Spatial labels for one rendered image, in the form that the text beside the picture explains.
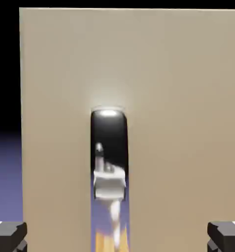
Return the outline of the beige cabinet door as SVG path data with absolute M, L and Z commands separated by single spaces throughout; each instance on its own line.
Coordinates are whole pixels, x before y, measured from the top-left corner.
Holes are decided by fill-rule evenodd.
M 235 221 L 235 10 L 21 8 L 28 252 L 91 252 L 90 115 L 128 121 L 130 252 Z

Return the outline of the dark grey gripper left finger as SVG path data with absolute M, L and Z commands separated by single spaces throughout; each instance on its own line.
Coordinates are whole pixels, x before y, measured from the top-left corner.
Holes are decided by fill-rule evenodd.
M 0 221 L 0 252 L 28 252 L 24 221 Z

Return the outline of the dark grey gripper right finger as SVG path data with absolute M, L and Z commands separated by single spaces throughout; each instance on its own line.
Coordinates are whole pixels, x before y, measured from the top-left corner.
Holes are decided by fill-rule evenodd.
M 207 234 L 207 252 L 235 252 L 235 221 L 211 221 Z

